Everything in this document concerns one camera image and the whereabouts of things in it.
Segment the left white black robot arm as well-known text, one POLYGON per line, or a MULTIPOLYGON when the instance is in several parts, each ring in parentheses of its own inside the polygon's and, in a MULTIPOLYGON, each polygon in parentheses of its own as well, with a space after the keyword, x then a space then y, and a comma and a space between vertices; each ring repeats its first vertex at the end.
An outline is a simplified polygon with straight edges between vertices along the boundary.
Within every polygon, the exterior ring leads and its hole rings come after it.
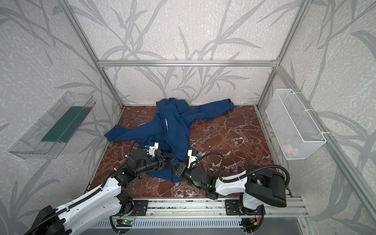
POLYGON ((79 235, 103 219, 122 209, 132 211, 133 199, 127 193, 139 179, 150 171, 161 171, 175 157, 159 150, 136 149, 126 162, 115 169, 96 188, 66 204, 40 210, 28 235, 79 235))

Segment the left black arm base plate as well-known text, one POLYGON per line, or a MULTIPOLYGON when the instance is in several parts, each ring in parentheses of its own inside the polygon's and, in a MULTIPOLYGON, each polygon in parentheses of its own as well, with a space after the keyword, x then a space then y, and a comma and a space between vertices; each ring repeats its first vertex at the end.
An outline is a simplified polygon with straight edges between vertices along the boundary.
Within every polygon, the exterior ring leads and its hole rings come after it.
POLYGON ((146 216, 148 200, 133 200, 122 208, 124 216, 146 216))

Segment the blue zip jacket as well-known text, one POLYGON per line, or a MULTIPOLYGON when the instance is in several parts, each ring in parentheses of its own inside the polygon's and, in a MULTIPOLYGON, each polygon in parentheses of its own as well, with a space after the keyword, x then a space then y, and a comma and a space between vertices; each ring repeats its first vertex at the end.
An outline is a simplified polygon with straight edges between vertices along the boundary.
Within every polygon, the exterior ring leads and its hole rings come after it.
POLYGON ((235 108, 230 99, 191 108, 183 99, 163 99, 152 121, 134 129, 114 126, 104 136, 109 142, 140 141, 143 146, 158 143, 163 153, 175 154, 175 161, 186 162, 190 148, 191 124, 217 118, 235 108))

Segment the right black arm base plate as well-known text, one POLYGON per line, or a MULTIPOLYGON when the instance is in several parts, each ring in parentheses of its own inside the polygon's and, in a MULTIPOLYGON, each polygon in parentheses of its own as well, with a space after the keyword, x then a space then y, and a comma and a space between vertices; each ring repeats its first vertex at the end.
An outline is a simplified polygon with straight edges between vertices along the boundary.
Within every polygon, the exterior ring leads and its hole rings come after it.
POLYGON ((239 200, 225 200, 226 215, 265 215, 264 205, 258 206, 256 209, 248 209, 244 207, 239 200))

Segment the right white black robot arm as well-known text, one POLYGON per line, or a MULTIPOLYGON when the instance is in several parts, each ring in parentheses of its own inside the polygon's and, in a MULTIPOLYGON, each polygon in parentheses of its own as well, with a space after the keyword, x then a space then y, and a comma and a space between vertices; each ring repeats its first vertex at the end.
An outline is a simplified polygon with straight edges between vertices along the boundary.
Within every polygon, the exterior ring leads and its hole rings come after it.
POLYGON ((287 207, 285 190, 290 182, 286 168, 278 164, 257 166, 250 164, 242 173, 223 177, 224 156, 220 153, 207 153, 203 156, 189 150, 189 163, 174 161, 171 167, 175 175, 205 192, 205 197, 217 200, 220 196, 238 193, 239 214, 254 212, 258 207, 287 207), (198 166, 200 160, 216 155, 221 158, 218 175, 211 176, 198 166))

